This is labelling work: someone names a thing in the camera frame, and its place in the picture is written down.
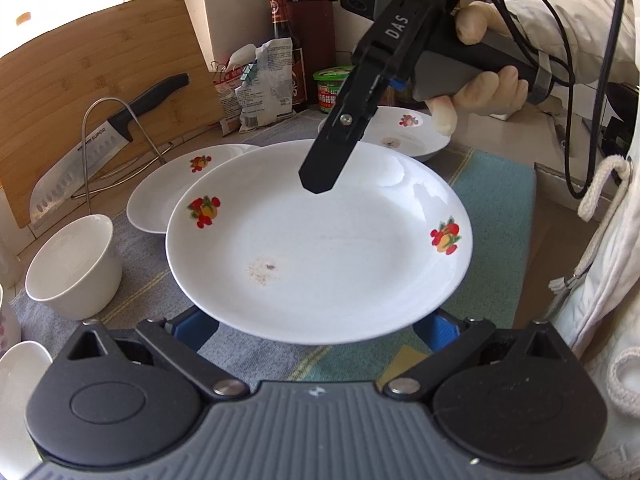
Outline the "white-gloved right hand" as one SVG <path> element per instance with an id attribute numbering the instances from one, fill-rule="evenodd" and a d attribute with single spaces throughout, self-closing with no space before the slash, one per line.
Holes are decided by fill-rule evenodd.
<path id="1" fill-rule="evenodd" d="M 462 44 L 478 44 L 488 30 L 511 36 L 493 4 L 474 1 L 458 12 L 456 32 Z M 506 66 L 498 73 L 480 73 L 453 96 L 436 96 L 425 104 L 435 129 L 444 136 L 451 136 L 461 115 L 510 115 L 523 107 L 527 96 L 528 82 L 520 78 L 514 66 Z"/>

